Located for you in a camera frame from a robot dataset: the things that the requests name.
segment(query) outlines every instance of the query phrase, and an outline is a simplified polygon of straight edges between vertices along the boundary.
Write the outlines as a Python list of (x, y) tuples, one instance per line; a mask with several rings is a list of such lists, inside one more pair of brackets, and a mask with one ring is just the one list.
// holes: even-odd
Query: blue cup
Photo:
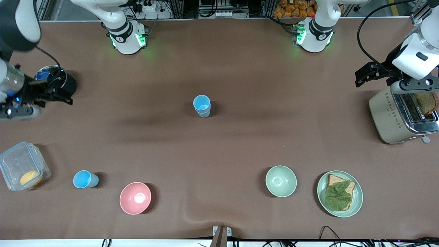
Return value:
[(198, 95), (194, 99), (195, 111), (200, 117), (208, 117), (210, 114), (210, 99), (206, 95)]
[(86, 170), (78, 171), (73, 177), (73, 185), (78, 189), (95, 187), (99, 182), (99, 178)]

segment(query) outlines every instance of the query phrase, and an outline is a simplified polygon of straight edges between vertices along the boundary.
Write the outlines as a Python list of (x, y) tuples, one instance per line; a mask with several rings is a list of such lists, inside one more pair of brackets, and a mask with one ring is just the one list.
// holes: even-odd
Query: green lettuce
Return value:
[(352, 200), (352, 196), (345, 191), (351, 181), (346, 180), (344, 182), (334, 183), (329, 186), (325, 192), (326, 205), (335, 211), (342, 211), (348, 206)]

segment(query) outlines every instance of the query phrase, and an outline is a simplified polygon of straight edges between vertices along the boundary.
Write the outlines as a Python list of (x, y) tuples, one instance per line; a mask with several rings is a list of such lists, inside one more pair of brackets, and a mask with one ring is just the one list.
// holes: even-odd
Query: green plate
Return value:
[[(341, 177), (347, 180), (354, 181), (356, 183), (354, 187), (354, 191), (352, 193), (352, 202), (348, 210), (346, 211), (335, 211), (330, 209), (326, 203), (325, 203), (325, 191), (326, 187), (328, 185), (328, 177), (329, 174), (335, 175), (337, 177)], [(319, 197), (319, 201), (322, 204), (322, 206), (328, 211), (330, 214), (346, 218), (351, 217), (352, 215), (356, 214), (360, 208), (361, 205), (363, 205), (363, 191), (361, 190), (361, 186), (359, 182), (349, 173), (344, 171), (329, 171), (325, 173), (319, 180), (319, 183), (317, 184), (317, 197)]]

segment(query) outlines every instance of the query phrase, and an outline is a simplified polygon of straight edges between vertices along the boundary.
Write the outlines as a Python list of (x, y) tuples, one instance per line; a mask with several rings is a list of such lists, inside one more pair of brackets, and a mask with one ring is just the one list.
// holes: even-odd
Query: toasted bread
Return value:
[(439, 98), (436, 93), (415, 93), (414, 96), (424, 115), (430, 115), (439, 108)]
[[(337, 177), (337, 176), (335, 176), (335, 175), (329, 174), (329, 177), (328, 177), (328, 186), (327, 186), (327, 187), (333, 185), (334, 183), (344, 182), (344, 181), (347, 181), (347, 179), (343, 179), (343, 178), (341, 178), (341, 177)], [(351, 181), (351, 182), (349, 183), (348, 187), (345, 189), (345, 191), (346, 191), (347, 193), (349, 193), (349, 195), (351, 195), (352, 198), (353, 198), (354, 187), (355, 187), (355, 182)], [(351, 203), (352, 203), (352, 199), (351, 199), (351, 201), (349, 202), (349, 204), (348, 204), (345, 208), (343, 208), (342, 211), (346, 211), (346, 210), (348, 210), (349, 207), (351, 206)]]

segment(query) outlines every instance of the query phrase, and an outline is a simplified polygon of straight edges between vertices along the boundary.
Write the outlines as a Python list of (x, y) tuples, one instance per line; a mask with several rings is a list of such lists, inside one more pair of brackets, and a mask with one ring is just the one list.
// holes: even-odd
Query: black cable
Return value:
[(286, 247), (296, 247), (296, 242), (292, 242), (291, 240), (281, 240), (281, 242), (286, 246)]
[(133, 8), (131, 6), (128, 6), (128, 7), (130, 8), (131, 12), (133, 13), (134, 20), (137, 20), (137, 16), (136, 16), (136, 13), (134, 12)]
[(330, 229), (331, 232), (338, 238), (338, 242), (340, 243), (340, 247), (342, 247), (342, 240), (340, 239), (340, 237), (334, 232), (334, 230), (331, 227), (329, 227), (327, 225), (324, 225), (322, 227), (322, 229), (320, 230), (319, 240), (322, 239), (323, 232), (325, 231), (326, 228)]
[(172, 8), (171, 8), (171, 6), (169, 5), (169, 3), (168, 2), (166, 2), (166, 1), (162, 1), (162, 3), (165, 3), (165, 6), (171, 11), (171, 12), (173, 12), (174, 13), (174, 15), (177, 15), (177, 17), (178, 18), (181, 18), (181, 13), (179, 13), (179, 12), (175, 12), (174, 10), (172, 10)]
[[(101, 246), (101, 247), (104, 247), (104, 243), (105, 243), (106, 240), (107, 240), (107, 239), (105, 238), (105, 239), (102, 241), (102, 246)], [(107, 247), (110, 247), (110, 245), (111, 245), (111, 241), (112, 241), (112, 239), (108, 239)]]
[[(399, 245), (397, 245), (395, 242), (392, 242), (392, 241), (388, 241), (391, 245), (393, 245), (394, 247), (401, 247), (401, 246), (399, 246)], [(407, 245), (407, 246), (405, 246), (405, 247), (417, 247), (417, 246), (422, 246), (422, 245), (427, 245), (427, 246), (431, 246), (431, 244), (434, 244), (434, 245), (436, 245), (436, 246), (439, 246), (439, 244), (438, 243), (434, 243), (434, 242), (420, 242), (420, 243), (413, 243), (413, 244), (410, 244), (410, 245)]]
[(59, 64), (58, 60), (56, 60), (56, 58), (54, 58), (54, 57), (53, 57), (52, 55), (50, 55), (47, 51), (45, 51), (45, 50), (39, 48), (38, 46), (35, 47), (35, 48), (36, 48), (37, 50), (43, 52), (44, 54), (46, 54), (47, 56), (49, 56), (51, 59), (53, 59), (53, 60), (55, 61), (56, 65), (58, 66), (58, 71), (57, 71), (56, 75), (53, 76), (52, 78), (53, 78), (53, 79), (57, 79), (57, 78), (59, 77), (59, 74), (61, 73), (61, 65)]
[(273, 246), (270, 244), (270, 242), (266, 242), (264, 245), (262, 245), (262, 247), (265, 247), (267, 244), (270, 245), (270, 247), (273, 247)]
[(348, 244), (348, 245), (351, 245), (351, 246), (355, 246), (355, 247), (367, 247), (367, 246), (368, 246), (368, 245), (366, 245), (366, 244), (363, 243), (363, 242), (360, 242), (360, 243), (364, 244), (364, 246), (356, 245), (356, 244), (349, 243), (349, 242), (345, 242), (345, 241), (340, 241), (340, 242), (333, 243), (333, 244), (331, 244), (331, 245), (328, 246), (328, 247), (333, 247), (334, 245), (336, 245), (336, 244), (338, 244), (338, 243), (340, 243), (340, 245), (341, 245), (342, 243), (345, 243), (345, 244)]
[(198, 13), (198, 16), (201, 16), (204, 18), (211, 17), (212, 15), (215, 14), (217, 9), (218, 9), (218, 0), (212, 0), (212, 9), (211, 9), (210, 13), (208, 15), (202, 15), (201, 13)]
[(366, 22), (366, 20), (367, 20), (372, 14), (374, 14), (375, 12), (377, 12), (378, 10), (383, 9), (383, 8), (386, 8), (386, 7), (390, 7), (390, 6), (393, 6), (393, 5), (397, 5), (397, 4), (405, 4), (405, 3), (409, 3), (409, 2), (413, 2), (413, 0), (406, 0), (406, 1), (402, 1), (402, 2), (386, 4), (386, 5), (383, 5), (383, 6), (379, 7), (379, 8), (374, 9), (371, 13), (369, 13), (369, 14), (363, 19), (363, 21), (360, 23), (360, 26), (358, 27), (358, 31), (357, 31), (357, 42), (358, 42), (358, 45), (359, 45), (361, 51), (362, 51), (362, 52), (363, 52), (368, 58), (370, 58), (370, 60), (372, 60), (372, 61), (375, 62), (378, 66), (380, 66), (381, 69), (385, 70), (387, 73), (389, 73), (390, 75), (393, 75), (393, 76), (398, 76), (398, 74), (393, 73), (393, 72), (390, 72), (387, 68), (385, 68), (380, 62), (378, 62), (375, 58), (373, 58), (373, 57), (372, 57), (372, 56), (371, 56), (371, 55), (370, 55), (370, 54), (369, 54), (369, 53), (363, 48), (363, 46), (362, 46), (362, 44), (361, 44), (361, 41), (360, 41), (360, 30), (361, 30), (361, 28), (363, 27), (363, 24)]
[(300, 33), (298, 33), (298, 32), (292, 32), (292, 31), (290, 31), (290, 30), (288, 30), (288, 28), (291, 28), (291, 27), (293, 27), (293, 25), (294, 24), (288, 24), (288, 23), (283, 23), (283, 22), (281, 22), (280, 20), (279, 20), (279, 18), (276, 20), (276, 19), (274, 19), (273, 17), (271, 17), (271, 16), (263, 16), (263, 18), (268, 18), (268, 19), (270, 19), (270, 20), (272, 20), (273, 22), (275, 22), (275, 23), (277, 23), (277, 24), (279, 24), (287, 33), (289, 33), (289, 34), (300, 34)]

